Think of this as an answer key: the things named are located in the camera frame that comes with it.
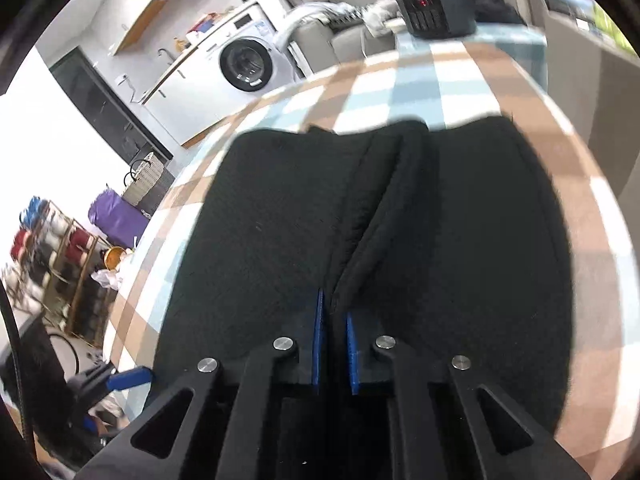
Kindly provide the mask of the checkered tablecloth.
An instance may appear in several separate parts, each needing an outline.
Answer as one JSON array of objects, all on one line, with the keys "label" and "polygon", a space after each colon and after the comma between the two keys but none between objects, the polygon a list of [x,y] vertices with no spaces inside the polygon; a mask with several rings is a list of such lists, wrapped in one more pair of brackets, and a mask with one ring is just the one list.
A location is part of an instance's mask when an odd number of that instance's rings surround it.
[{"label": "checkered tablecloth", "polygon": [[482,42],[387,52],[270,91],[190,141],[194,157],[154,214],[107,323],[119,370],[151,365],[186,242],[229,144],[243,131],[310,125],[352,132],[394,118],[433,128],[509,115],[546,166],[572,248],[574,342],[556,435],[590,477],[609,479],[639,453],[639,277],[612,188],[570,120],[525,70]]}]

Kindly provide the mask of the black knit sweater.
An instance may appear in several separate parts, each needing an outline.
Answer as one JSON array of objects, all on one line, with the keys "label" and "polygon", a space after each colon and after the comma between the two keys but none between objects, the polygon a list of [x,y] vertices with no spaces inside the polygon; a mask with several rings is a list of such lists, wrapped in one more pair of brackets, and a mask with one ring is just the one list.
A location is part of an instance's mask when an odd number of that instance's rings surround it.
[{"label": "black knit sweater", "polygon": [[[510,119],[340,136],[259,129],[217,170],[154,368],[218,361],[186,478],[575,479],[554,440],[573,285],[548,174]],[[320,392],[290,337],[324,293]],[[371,311],[375,382],[349,387],[346,316]]]}]

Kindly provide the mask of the light blue blanket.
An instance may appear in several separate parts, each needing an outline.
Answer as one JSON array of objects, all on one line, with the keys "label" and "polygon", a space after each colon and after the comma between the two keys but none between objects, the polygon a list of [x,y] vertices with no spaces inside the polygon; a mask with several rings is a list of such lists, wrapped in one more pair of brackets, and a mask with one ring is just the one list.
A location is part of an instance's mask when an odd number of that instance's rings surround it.
[{"label": "light blue blanket", "polygon": [[280,52],[285,52],[293,41],[294,32],[303,24],[319,22],[336,34],[363,24],[364,6],[352,6],[346,2],[333,3],[314,1],[296,6],[286,14],[282,26],[273,39]]}]

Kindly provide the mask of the purple bag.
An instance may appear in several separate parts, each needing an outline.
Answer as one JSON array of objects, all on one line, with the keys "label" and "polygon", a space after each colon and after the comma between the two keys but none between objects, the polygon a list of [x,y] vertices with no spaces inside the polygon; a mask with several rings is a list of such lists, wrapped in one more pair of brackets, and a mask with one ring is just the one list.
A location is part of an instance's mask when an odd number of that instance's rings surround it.
[{"label": "purple bag", "polygon": [[148,218],[111,188],[96,196],[88,219],[113,245],[123,248],[133,248],[149,224]]}]

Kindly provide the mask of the shoe rack with shoes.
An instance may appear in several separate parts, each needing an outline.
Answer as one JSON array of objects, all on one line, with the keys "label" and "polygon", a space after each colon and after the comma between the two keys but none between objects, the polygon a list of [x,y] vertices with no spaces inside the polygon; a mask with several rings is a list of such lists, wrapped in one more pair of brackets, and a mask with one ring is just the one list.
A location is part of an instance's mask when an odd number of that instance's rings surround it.
[{"label": "shoe rack with shoes", "polygon": [[103,346],[115,292],[93,274],[105,268],[112,245],[52,203],[33,197],[20,213],[2,283],[17,310],[41,313],[46,322],[90,346]]}]

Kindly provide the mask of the white washing machine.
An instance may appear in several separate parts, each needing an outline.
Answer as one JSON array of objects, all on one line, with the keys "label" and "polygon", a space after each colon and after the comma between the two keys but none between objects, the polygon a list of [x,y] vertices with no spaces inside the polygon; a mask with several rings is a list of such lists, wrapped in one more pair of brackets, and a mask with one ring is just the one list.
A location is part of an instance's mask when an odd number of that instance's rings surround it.
[{"label": "white washing machine", "polygon": [[276,47],[276,29],[257,3],[233,12],[198,45],[196,55],[207,89],[225,112],[299,80],[294,61]]}]

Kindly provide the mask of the woven laundry basket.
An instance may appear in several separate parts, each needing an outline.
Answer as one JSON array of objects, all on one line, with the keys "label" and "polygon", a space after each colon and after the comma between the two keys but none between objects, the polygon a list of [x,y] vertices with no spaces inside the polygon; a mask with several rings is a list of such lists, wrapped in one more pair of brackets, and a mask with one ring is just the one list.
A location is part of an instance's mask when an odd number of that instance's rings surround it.
[{"label": "woven laundry basket", "polygon": [[146,218],[151,218],[174,183],[175,177],[153,153],[135,159],[125,174],[122,198]]}]

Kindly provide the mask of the white kitchen cabinets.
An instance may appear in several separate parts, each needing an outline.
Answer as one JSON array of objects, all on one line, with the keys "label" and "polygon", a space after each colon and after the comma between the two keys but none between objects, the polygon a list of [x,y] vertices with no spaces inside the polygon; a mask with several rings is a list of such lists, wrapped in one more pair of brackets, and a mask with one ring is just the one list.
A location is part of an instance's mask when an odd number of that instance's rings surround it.
[{"label": "white kitchen cabinets", "polygon": [[232,114],[228,90],[219,68],[218,51],[195,49],[160,78],[144,106],[183,145]]}]

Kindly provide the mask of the grey sofa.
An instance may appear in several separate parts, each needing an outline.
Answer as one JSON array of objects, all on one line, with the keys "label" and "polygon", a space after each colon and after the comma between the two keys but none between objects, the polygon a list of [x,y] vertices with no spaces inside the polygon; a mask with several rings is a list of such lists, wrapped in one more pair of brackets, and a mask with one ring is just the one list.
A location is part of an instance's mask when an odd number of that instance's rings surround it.
[{"label": "grey sofa", "polygon": [[375,6],[365,8],[363,24],[342,32],[334,34],[319,22],[303,24],[294,32],[288,46],[302,56],[306,75],[396,48],[394,33],[383,27],[386,18],[392,18],[393,14]]}]

